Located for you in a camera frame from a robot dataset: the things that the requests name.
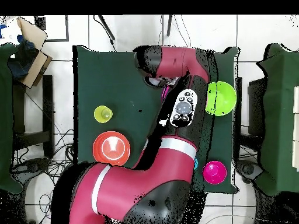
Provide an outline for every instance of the red robot arm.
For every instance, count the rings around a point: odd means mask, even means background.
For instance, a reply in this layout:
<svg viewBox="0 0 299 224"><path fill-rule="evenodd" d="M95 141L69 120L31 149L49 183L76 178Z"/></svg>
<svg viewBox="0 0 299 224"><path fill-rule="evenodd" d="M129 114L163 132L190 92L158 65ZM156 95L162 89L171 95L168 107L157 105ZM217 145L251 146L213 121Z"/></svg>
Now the red robot arm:
<svg viewBox="0 0 299 224"><path fill-rule="evenodd" d="M132 169L97 163L86 167L83 174L81 171L68 224L106 224L107 218L124 224L179 224L182 219L210 71L217 69L214 56L181 47L142 46L134 51L136 67L148 84L148 78L162 79L156 87L165 86L166 78L180 79L164 100Z"/></svg>

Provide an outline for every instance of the magenta bowl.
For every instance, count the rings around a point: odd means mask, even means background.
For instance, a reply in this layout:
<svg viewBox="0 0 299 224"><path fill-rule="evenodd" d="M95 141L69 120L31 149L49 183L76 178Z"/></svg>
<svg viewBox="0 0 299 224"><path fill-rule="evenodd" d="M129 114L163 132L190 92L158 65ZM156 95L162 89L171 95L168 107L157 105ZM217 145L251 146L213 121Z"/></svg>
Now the magenta bowl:
<svg viewBox="0 0 299 224"><path fill-rule="evenodd" d="M212 185L222 183L227 176L227 169L221 162L208 162L203 169L203 177L206 182Z"/></svg>

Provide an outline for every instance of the blue object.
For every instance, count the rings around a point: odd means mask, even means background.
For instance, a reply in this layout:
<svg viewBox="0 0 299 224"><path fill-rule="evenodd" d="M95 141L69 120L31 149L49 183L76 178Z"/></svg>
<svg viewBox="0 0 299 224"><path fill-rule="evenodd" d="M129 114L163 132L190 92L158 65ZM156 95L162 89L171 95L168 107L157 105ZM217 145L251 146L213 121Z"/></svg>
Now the blue object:
<svg viewBox="0 0 299 224"><path fill-rule="evenodd" d="M1 29L4 29L6 27L7 27L7 25L4 25L4 24L0 25L0 39L2 39Z"/></svg>
<svg viewBox="0 0 299 224"><path fill-rule="evenodd" d="M194 160L194 170L197 169L197 166L199 165L199 162L197 161L197 159L195 158Z"/></svg>
<svg viewBox="0 0 299 224"><path fill-rule="evenodd" d="M19 51L16 52L15 58L9 58L7 65L11 69L13 78L18 81L28 75L29 69L39 51L35 49L32 42L24 39L17 45L17 48Z"/></svg>
<svg viewBox="0 0 299 224"><path fill-rule="evenodd" d="M21 43L24 40L24 37L22 35L18 35L16 39L18 40L19 43Z"/></svg>

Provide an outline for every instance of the yellow cup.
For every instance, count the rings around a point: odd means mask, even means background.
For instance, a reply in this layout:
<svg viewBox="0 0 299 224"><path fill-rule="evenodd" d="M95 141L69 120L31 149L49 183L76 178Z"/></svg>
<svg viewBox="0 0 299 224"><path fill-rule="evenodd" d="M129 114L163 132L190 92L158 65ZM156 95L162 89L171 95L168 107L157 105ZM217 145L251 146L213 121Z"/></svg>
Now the yellow cup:
<svg viewBox="0 0 299 224"><path fill-rule="evenodd" d="M106 106L99 106L93 113L97 122L106 123L112 118L112 111Z"/></svg>

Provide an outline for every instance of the green bowl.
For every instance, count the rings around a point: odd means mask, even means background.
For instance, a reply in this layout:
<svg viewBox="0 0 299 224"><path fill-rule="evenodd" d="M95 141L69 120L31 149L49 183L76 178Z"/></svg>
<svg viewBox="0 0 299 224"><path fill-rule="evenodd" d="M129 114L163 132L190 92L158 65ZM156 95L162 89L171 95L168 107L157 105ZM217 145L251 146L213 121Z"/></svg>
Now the green bowl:
<svg viewBox="0 0 299 224"><path fill-rule="evenodd" d="M206 112L223 116L234 109L237 102L235 89L226 82L211 82L208 85Z"/></svg>

